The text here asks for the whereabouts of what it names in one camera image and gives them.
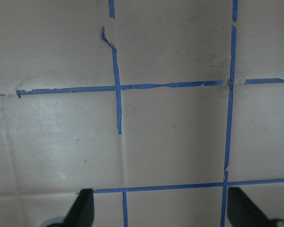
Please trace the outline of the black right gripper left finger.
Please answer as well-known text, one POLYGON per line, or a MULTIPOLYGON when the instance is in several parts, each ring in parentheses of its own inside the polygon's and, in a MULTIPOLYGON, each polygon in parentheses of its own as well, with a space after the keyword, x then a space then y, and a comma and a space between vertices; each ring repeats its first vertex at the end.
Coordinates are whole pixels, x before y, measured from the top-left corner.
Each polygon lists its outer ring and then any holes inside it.
POLYGON ((63 227, 91 227, 94 221, 94 198, 92 189, 82 189, 66 215, 63 227))

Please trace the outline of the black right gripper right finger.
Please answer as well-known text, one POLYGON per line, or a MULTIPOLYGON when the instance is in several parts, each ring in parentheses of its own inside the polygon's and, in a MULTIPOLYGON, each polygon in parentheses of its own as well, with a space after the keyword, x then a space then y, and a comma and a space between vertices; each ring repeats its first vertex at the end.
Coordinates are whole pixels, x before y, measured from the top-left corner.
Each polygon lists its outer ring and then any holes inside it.
POLYGON ((267 227, 269 219, 239 187, 229 187, 227 217, 233 227, 267 227))

